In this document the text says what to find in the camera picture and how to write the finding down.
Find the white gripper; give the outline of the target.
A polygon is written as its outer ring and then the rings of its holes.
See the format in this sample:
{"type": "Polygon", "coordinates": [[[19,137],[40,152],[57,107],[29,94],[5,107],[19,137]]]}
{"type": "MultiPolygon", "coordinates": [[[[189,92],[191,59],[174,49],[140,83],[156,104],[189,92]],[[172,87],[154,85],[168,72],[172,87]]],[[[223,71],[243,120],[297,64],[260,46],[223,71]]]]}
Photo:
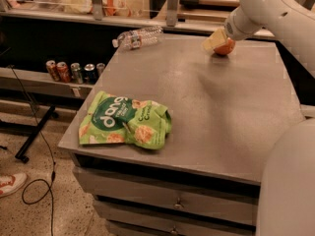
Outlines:
{"type": "Polygon", "coordinates": [[[237,7],[226,18],[224,29],[214,31],[203,41],[202,47],[206,51],[215,50],[227,44],[227,37],[235,41],[243,40],[254,35],[261,27],[261,25],[252,22],[241,7],[237,7]]]}

